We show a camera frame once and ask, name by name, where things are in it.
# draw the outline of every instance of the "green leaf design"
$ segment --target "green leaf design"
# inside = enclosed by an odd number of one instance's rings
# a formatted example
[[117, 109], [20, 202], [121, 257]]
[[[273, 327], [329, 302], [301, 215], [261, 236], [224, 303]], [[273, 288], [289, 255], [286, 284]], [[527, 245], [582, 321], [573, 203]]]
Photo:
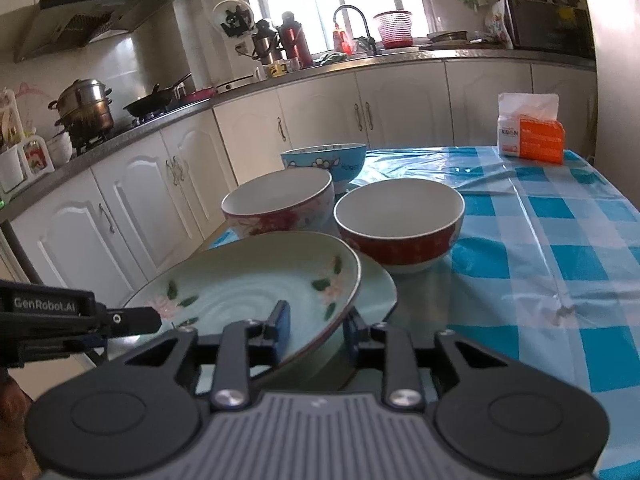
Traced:
[[189, 306], [191, 303], [193, 303], [194, 301], [196, 301], [198, 299], [198, 296], [189, 296], [188, 298], [184, 298], [180, 303], [178, 303], [178, 305], [180, 306]]
[[318, 292], [322, 292], [328, 286], [331, 286], [331, 280], [329, 278], [320, 278], [319, 280], [313, 280], [311, 286]]
[[175, 285], [174, 280], [169, 280], [169, 286], [167, 287], [167, 290], [166, 290], [166, 296], [170, 300], [175, 300], [175, 298], [178, 297], [178, 287], [177, 285]]
[[181, 326], [189, 326], [194, 323], [197, 323], [199, 319], [200, 318], [197, 318], [197, 317], [190, 317], [189, 319], [185, 319], [182, 323], [178, 323], [177, 325], [175, 325], [175, 327], [180, 328]]
[[338, 275], [342, 272], [342, 257], [338, 254], [334, 260], [334, 274]]
[[332, 301], [326, 306], [326, 312], [324, 313], [325, 321], [327, 321], [334, 314], [335, 307], [336, 307], [335, 301]]

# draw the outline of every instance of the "cabinet handle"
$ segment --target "cabinet handle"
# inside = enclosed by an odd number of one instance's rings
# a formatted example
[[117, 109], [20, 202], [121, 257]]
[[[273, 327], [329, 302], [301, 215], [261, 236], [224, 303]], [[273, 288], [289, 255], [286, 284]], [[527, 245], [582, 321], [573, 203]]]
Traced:
[[182, 166], [180, 164], [180, 162], [178, 162], [178, 160], [175, 158], [176, 156], [174, 155], [174, 167], [177, 166], [178, 170], [180, 170], [180, 180], [184, 181], [184, 170], [182, 169]]
[[356, 110], [356, 118], [358, 120], [358, 129], [362, 131], [362, 121], [360, 120], [360, 107], [356, 103], [353, 105], [353, 109]]
[[367, 118], [369, 119], [369, 130], [373, 130], [373, 117], [371, 116], [371, 107], [369, 102], [364, 103], [364, 107], [367, 109]]
[[282, 137], [282, 142], [287, 142], [287, 137], [284, 136], [284, 131], [282, 130], [282, 119], [278, 117], [278, 131], [280, 132], [280, 136]]
[[166, 163], [166, 168], [167, 168], [169, 171], [171, 171], [171, 174], [172, 174], [172, 175], [173, 175], [173, 177], [174, 177], [174, 186], [177, 186], [177, 185], [178, 185], [178, 177], [177, 177], [177, 176], [175, 176], [175, 170], [174, 170], [174, 167], [169, 163], [169, 161], [168, 161], [168, 160], [166, 160], [166, 161], [165, 161], [165, 163]]
[[111, 231], [111, 234], [112, 235], [115, 234], [116, 229], [113, 228], [113, 223], [111, 222], [111, 218], [109, 218], [109, 215], [107, 215], [107, 212], [102, 207], [102, 202], [98, 204], [98, 209], [100, 210], [100, 215], [104, 215], [107, 219], [107, 222], [109, 222], [109, 231]]

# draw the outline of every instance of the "black faucet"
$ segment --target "black faucet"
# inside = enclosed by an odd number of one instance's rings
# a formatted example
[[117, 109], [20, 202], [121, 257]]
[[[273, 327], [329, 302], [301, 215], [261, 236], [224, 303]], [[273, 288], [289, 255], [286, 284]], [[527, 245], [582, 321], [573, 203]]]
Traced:
[[373, 55], [375, 56], [378, 53], [378, 50], [376, 49], [376, 40], [374, 40], [371, 37], [371, 33], [369, 32], [369, 23], [367, 23], [367, 19], [364, 17], [364, 14], [362, 13], [362, 11], [358, 7], [352, 6], [352, 5], [349, 5], [349, 4], [341, 5], [340, 7], [335, 9], [335, 12], [334, 12], [334, 23], [336, 23], [336, 24], [338, 23], [338, 22], [335, 21], [335, 17], [338, 15], [338, 12], [340, 12], [343, 9], [356, 10], [359, 13], [359, 15], [362, 17], [362, 22], [364, 23], [364, 30], [367, 33], [367, 37], [365, 38], [365, 40], [366, 40], [367, 44], [371, 47]]

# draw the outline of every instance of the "tablecloth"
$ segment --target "tablecloth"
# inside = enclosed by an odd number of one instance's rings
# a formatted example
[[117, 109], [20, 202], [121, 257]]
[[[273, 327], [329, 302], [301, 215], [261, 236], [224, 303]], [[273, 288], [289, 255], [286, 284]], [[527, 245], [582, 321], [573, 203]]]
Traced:
[[451, 328], [591, 392], [611, 424], [599, 478], [640, 479], [638, 211], [572, 152], [558, 166], [490, 146], [378, 150], [353, 183], [402, 177], [453, 186], [466, 211], [449, 255], [394, 277], [392, 322]]

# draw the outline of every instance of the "red thermos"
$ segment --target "red thermos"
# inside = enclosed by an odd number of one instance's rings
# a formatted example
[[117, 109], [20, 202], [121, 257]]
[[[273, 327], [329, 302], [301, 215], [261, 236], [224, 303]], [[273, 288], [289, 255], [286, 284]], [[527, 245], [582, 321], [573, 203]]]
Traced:
[[282, 13], [280, 41], [287, 53], [287, 59], [297, 57], [301, 68], [308, 68], [314, 65], [309, 46], [306, 44], [305, 31], [302, 29], [302, 25], [293, 19], [293, 12]]

